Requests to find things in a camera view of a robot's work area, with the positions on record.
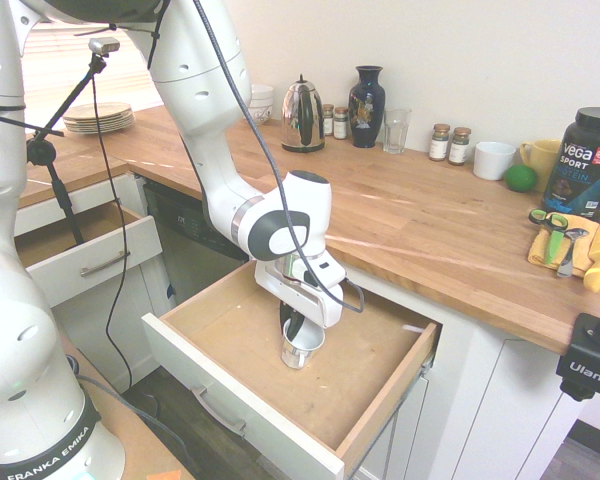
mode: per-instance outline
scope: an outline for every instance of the vega sport label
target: vega sport label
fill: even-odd
[[[600,208],[600,147],[562,144],[544,204],[558,212],[593,216]]]

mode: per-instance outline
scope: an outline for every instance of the protein powder container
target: protein powder container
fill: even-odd
[[[547,211],[600,219],[600,107],[578,110],[542,198]]]

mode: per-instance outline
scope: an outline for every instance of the wooden countertop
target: wooden countertop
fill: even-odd
[[[117,171],[126,162],[133,172],[200,198],[166,109],[136,118],[134,126],[105,135]],[[281,148],[276,122],[261,130],[281,173],[308,170],[333,185],[328,247],[337,259],[561,354],[580,312],[600,316],[600,292],[527,262],[538,232],[527,214],[540,205],[540,194],[479,179],[469,165],[432,162],[415,151],[390,155],[380,145],[358,149],[333,137],[319,152],[294,154]],[[239,122],[227,138],[239,173],[260,190],[272,189],[270,167],[247,123]],[[103,164],[97,137],[70,133],[53,141],[69,190],[104,171],[86,158]],[[44,191],[30,184],[22,205],[40,201]]]

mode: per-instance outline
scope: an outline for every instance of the scissors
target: scissors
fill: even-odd
[[[531,210],[529,220],[536,225],[547,227],[551,232],[551,238],[549,238],[549,243],[547,243],[547,251],[544,256],[544,263],[550,265],[558,254],[562,239],[564,238],[564,232],[569,226],[569,221],[559,213],[547,213],[539,208]]]

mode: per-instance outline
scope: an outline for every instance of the dark blue vase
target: dark blue vase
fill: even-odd
[[[353,146],[373,148],[382,125],[384,114],[384,88],[378,85],[382,67],[356,67],[360,81],[349,93],[349,121]]]

